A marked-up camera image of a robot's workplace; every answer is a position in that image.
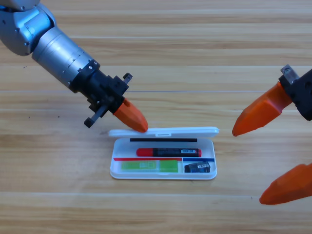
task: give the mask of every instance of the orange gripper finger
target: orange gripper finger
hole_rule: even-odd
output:
[[[278,117],[283,109],[291,103],[291,98],[278,82],[241,113],[233,127],[233,136],[236,137],[264,127]]]
[[[148,123],[144,115],[127,99],[123,101],[114,116],[138,132],[144,133],[148,130]]]
[[[275,180],[259,201],[277,205],[309,196],[312,196],[312,164],[300,164]]]

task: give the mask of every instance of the table surface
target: table surface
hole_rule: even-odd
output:
[[[0,233],[307,234],[311,198],[264,206],[280,175],[311,163],[312,125],[292,104],[265,128],[232,127],[290,64],[312,65],[309,0],[43,0],[150,127],[216,126],[211,181],[115,180],[111,129],[34,63],[0,44]]]

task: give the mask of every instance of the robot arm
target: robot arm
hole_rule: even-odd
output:
[[[0,0],[0,40],[17,55],[32,54],[63,85],[85,95],[95,112],[85,121],[87,127],[110,111],[127,126],[147,131],[145,117],[123,97],[132,76],[127,73],[122,80],[103,74],[100,64],[57,27],[40,0]]]

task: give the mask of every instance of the black eraser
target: black eraser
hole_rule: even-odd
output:
[[[186,173],[209,173],[210,165],[209,162],[197,162],[186,165],[184,167]]]

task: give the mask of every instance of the red highlighter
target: red highlighter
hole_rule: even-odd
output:
[[[138,157],[201,157],[200,149],[150,148],[138,149]]]

